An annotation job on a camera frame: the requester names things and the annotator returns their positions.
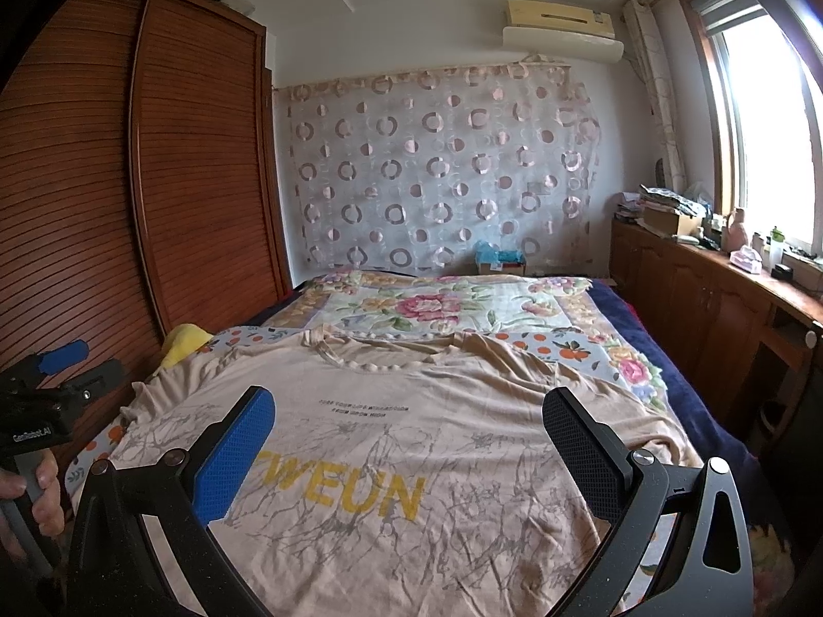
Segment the tied window curtain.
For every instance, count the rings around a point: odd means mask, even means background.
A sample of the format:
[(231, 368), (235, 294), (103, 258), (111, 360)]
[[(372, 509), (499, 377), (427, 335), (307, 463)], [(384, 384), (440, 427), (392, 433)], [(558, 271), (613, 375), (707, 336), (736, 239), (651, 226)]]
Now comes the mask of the tied window curtain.
[(679, 149), (676, 132), (676, 100), (672, 85), (670, 63), (663, 37), (653, 11), (641, 0), (623, 4), (623, 19), (627, 24), (633, 49), (640, 65), (640, 74), (646, 85), (651, 113), (660, 142), (664, 178), (670, 190), (686, 190), (686, 169)]

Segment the navy blue blanket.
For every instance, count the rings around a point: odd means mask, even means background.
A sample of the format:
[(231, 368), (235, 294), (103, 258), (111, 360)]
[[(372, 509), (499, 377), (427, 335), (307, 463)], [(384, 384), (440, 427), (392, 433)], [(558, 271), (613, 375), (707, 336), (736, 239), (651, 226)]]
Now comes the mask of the navy blue blanket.
[(676, 418), (684, 427), (700, 458), (724, 458), (731, 466), (732, 475), (739, 489), (748, 487), (758, 472), (758, 460), (750, 454), (745, 444), (729, 434), (713, 418), (686, 377), (643, 328), (631, 307), (603, 281), (594, 280), (588, 295), (617, 332), (633, 348), (645, 354), (651, 365), (661, 369), (661, 377), (667, 386), (668, 404), (674, 409)]

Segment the yellow plush toy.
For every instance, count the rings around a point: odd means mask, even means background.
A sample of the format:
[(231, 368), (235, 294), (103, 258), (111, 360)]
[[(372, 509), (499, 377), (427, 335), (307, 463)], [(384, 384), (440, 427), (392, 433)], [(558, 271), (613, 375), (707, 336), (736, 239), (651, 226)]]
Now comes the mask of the yellow plush toy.
[(162, 369), (173, 368), (188, 355), (206, 346), (212, 338), (212, 334), (194, 323), (179, 324), (167, 334), (163, 342), (160, 367)]

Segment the floral quilt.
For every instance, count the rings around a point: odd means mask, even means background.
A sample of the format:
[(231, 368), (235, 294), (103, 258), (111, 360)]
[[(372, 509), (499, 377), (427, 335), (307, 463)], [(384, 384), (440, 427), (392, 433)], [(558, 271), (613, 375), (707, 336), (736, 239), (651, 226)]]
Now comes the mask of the floral quilt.
[(348, 270), (308, 281), (267, 328), (335, 326), (374, 336), (509, 334), (580, 328), (593, 316), (586, 277), (407, 277)]

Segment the orange-print white bedsheet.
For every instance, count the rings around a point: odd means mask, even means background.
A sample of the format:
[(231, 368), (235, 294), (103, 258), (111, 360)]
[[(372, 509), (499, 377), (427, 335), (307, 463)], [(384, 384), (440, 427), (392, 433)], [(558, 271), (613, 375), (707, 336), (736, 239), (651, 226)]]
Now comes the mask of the orange-print white bedsheet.
[[(80, 501), (81, 487), (88, 472), (91, 471), (92, 464), (100, 458), (109, 456), (120, 443), (130, 422), (142, 415), (147, 408), (142, 402), (144, 391), (152, 389), (156, 383), (163, 385), (170, 376), (183, 373), (197, 355), (218, 359), (240, 348), (270, 346), (296, 333), (295, 328), (228, 328), (215, 334), (206, 346), (188, 355), (173, 368), (161, 369), (149, 377), (147, 382), (135, 382), (135, 400), (120, 409), (113, 421), (110, 421), (70, 462), (64, 478), (65, 491), (70, 500), (74, 504)], [(657, 411), (671, 411), (661, 369), (651, 365), (646, 355), (633, 348), (617, 330), (586, 334), (577, 328), (555, 328), (547, 333), (502, 332), (496, 333), (494, 337), (519, 350), (530, 352), (549, 364), (561, 364), (584, 376), (613, 382)]]

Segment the wooden side cabinet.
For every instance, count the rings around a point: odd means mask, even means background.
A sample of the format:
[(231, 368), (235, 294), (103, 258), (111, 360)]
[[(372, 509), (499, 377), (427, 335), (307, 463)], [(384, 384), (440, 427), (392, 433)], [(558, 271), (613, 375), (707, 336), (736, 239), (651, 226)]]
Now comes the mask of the wooden side cabinet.
[(710, 414), (764, 456), (821, 383), (821, 303), (720, 252), (615, 220), (610, 276)]

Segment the pink figurine bottle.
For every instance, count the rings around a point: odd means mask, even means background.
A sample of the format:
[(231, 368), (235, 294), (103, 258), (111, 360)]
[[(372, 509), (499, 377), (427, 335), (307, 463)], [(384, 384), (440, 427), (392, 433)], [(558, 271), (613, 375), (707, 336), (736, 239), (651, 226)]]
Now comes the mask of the pink figurine bottle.
[(748, 231), (745, 226), (745, 209), (738, 206), (725, 219), (721, 249), (731, 253), (739, 251), (749, 244)]

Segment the wall air conditioner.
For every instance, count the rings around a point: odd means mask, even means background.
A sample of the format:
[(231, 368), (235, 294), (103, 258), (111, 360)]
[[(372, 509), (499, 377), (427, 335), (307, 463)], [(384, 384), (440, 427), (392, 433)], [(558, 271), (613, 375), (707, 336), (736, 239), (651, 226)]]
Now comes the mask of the wall air conditioner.
[(539, 0), (508, 0), (502, 45), (528, 55), (615, 64), (625, 46), (604, 11)]

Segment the wooden louvered wardrobe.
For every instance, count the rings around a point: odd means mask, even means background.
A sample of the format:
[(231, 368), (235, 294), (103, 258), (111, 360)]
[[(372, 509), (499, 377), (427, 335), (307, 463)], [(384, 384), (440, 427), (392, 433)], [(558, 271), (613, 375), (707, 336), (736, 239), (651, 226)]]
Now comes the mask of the wooden louvered wardrobe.
[(67, 0), (2, 94), (2, 361), (85, 341), (129, 382), (170, 330), (292, 292), (261, 25)]

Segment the window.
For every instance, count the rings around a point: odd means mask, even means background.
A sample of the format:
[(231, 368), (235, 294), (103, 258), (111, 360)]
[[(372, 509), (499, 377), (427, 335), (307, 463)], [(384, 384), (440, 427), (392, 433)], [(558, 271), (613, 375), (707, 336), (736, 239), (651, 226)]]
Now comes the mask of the window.
[(715, 210), (821, 252), (821, 89), (758, 0), (679, 0), (706, 81)]

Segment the circle-pattern sheer curtain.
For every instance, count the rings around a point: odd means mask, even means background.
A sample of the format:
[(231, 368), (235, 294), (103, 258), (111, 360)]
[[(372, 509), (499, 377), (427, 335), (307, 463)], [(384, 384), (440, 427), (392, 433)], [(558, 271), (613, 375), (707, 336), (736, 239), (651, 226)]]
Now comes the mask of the circle-pattern sheer curtain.
[(569, 65), (297, 84), (278, 114), (308, 269), (457, 271), (480, 244), (520, 253), (534, 273), (592, 259), (601, 130)]

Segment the blue tissue box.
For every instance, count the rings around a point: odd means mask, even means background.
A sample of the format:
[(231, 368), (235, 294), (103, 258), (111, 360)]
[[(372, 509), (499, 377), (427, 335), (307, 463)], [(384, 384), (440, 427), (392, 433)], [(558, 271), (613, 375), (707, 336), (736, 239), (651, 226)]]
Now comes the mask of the blue tissue box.
[(487, 241), (474, 245), (474, 263), (479, 275), (514, 275), (526, 273), (526, 255), (520, 249), (502, 249)]

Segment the stack of books and boxes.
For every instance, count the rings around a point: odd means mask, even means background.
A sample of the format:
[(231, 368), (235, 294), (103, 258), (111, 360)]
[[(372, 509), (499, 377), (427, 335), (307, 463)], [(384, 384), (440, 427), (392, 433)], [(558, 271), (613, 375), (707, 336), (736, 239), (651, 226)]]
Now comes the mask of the stack of books and boxes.
[(619, 195), (614, 217), (661, 238), (671, 238), (696, 235), (705, 221), (706, 208), (668, 188), (640, 185), (637, 192)]

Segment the beige printed t-shirt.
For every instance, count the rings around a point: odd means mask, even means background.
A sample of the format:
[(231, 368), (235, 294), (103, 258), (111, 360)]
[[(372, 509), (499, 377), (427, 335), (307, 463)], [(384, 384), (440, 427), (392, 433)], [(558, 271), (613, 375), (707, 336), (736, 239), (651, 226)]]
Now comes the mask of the beige printed t-shirt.
[(607, 531), (545, 432), (554, 387), (628, 447), (700, 462), (670, 415), (507, 342), (315, 328), (139, 387), (113, 464), (190, 447), (251, 386), (275, 428), (210, 529), (276, 615), (548, 613)]

